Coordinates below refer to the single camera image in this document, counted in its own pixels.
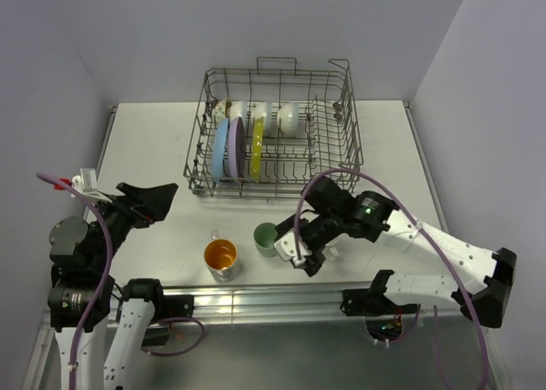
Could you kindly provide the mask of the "green polka-dot plate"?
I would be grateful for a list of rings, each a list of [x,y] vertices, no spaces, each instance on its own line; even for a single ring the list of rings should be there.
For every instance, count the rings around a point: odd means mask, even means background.
[[[261,173],[261,154],[264,138],[264,118],[257,118],[253,123],[253,143],[251,154],[251,179],[258,181]]]

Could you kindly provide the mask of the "floral mug orange inside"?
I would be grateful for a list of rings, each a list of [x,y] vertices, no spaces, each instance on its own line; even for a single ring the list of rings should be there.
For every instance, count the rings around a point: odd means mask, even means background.
[[[239,256],[235,244],[212,230],[211,241],[205,248],[206,268],[216,282],[233,282],[239,274]]]

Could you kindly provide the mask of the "cream white mug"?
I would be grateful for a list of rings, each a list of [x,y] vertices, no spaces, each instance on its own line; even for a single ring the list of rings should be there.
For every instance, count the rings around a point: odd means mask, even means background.
[[[334,238],[332,241],[325,244],[322,253],[327,260],[335,262],[339,258],[340,252],[337,249],[338,241],[338,238]]]

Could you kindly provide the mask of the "white bowl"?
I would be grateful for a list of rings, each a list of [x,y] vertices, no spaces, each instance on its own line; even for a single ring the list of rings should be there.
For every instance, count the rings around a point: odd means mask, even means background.
[[[296,137],[299,123],[299,104],[290,102],[282,106],[277,113],[279,130],[285,137]]]
[[[229,108],[229,119],[235,120],[241,118],[245,120],[247,118],[247,101],[232,102]]]
[[[256,120],[256,119],[263,120],[264,136],[268,137],[270,135],[271,123],[272,123],[272,102],[270,101],[260,102],[253,109],[253,120]]]

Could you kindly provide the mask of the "lilac plastic plate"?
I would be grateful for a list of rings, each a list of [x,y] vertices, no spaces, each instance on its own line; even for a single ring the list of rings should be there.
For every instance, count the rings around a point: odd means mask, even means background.
[[[232,178],[242,178],[246,159],[245,131],[242,117],[236,117],[229,125],[228,165]]]

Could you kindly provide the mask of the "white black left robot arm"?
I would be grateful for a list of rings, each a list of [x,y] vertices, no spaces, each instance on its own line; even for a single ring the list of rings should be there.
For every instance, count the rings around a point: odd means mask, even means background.
[[[56,180],[80,199],[96,219],[65,218],[49,234],[52,288],[48,306],[61,356],[64,389],[129,389],[131,369],[149,324],[166,315],[161,282],[131,279],[121,290],[118,328],[105,346],[116,287],[110,274],[113,257],[132,230],[163,221],[178,186],[168,183],[138,188],[119,183],[117,195],[86,189],[77,179]]]

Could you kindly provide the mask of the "blue plastic plate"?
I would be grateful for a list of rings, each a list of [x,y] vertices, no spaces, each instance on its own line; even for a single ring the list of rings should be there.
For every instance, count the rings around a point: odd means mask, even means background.
[[[229,132],[229,120],[223,119],[217,127],[212,152],[212,181],[218,183],[224,175],[224,153]]]

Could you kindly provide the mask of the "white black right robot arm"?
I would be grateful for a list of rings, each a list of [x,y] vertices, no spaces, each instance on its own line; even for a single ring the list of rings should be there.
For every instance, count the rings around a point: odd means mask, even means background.
[[[353,196],[331,178],[320,178],[305,201],[316,217],[299,222],[289,217],[278,224],[274,249],[283,261],[308,276],[321,269],[327,244],[343,235],[456,271],[452,276],[380,270],[367,288],[344,290],[340,309],[345,315],[410,314],[418,306],[428,305],[454,308],[465,317],[475,314],[486,328],[502,326],[517,263],[511,250],[475,247],[418,219],[409,219],[393,199],[374,191]]]

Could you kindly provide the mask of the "floral painted bowl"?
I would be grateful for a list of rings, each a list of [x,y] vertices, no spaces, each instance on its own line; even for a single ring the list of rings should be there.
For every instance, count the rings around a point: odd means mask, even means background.
[[[212,118],[217,124],[224,120],[229,120],[230,108],[232,101],[229,98],[218,101],[212,110]]]

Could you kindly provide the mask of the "green cup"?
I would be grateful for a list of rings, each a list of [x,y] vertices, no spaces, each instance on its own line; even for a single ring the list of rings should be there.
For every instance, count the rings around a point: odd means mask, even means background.
[[[255,247],[265,257],[277,256],[277,251],[274,247],[276,238],[276,225],[272,223],[259,224],[253,232]]]

